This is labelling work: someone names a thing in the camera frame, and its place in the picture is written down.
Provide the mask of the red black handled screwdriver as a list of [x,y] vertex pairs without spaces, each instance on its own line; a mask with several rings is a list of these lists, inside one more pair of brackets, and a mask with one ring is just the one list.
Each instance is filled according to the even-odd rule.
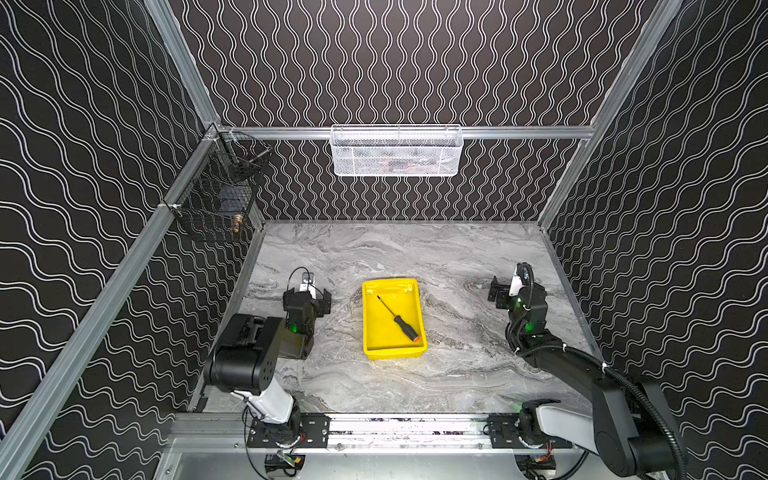
[[408,337],[408,339],[411,342],[417,342],[420,337],[416,330],[408,324],[405,320],[402,319],[402,317],[398,314],[396,314],[385,302],[384,300],[378,296],[377,299],[382,303],[382,305],[387,309],[387,311],[393,316],[394,322],[400,327],[402,332]]

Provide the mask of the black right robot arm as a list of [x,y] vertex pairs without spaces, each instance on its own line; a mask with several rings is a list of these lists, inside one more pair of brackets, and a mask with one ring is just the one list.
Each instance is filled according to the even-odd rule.
[[526,401],[515,426],[519,441],[539,447],[561,439],[597,455],[619,477],[685,478],[686,449],[660,384],[630,378],[550,332],[546,296],[526,274],[508,284],[492,280],[488,300],[508,314],[505,338],[513,354],[576,390],[591,412],[568,410],[556,399]]

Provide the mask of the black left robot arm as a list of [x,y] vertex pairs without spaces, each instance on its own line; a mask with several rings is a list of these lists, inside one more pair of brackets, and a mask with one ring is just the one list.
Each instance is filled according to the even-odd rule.
[[314,346],[316,320],[329,314],[332,294],[310,287],[283,293],[284,317],[236,314],[205,362],[204,381],[246,402],[266,425],[289,425],[295,399],[274,378],[280,358],[305,360]]

